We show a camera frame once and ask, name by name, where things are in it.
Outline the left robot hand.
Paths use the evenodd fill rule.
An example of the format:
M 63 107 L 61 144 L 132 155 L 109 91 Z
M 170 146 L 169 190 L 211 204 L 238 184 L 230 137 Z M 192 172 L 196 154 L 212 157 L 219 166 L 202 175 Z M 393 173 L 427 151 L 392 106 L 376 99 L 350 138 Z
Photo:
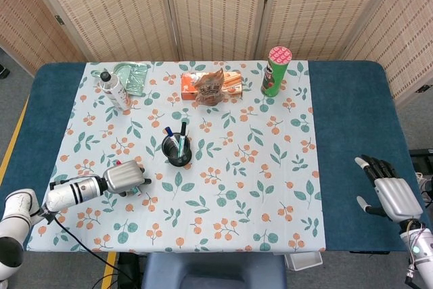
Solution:
M 102 178 L 107 184 L 107 191 L 122 197 L 140 196 L 143 186 L 150 185 L 152 180 L 146 178 L 145 169 L 135 160 L 130 160 L 108 168 Z

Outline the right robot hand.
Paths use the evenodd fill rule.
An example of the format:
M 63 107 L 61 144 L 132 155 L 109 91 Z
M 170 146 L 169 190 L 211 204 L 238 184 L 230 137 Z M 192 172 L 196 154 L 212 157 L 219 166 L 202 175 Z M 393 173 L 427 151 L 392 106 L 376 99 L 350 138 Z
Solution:
M 419 219 L 423 209 L 409 184 L 400 178 L 394 167 L 385 160 L 361 155 L 356 164 L 370 180 L 381 206 L 372 207 L 364 198 L 357 196 L 361 209 L 370 215 L 387 217 L 394 223 Z

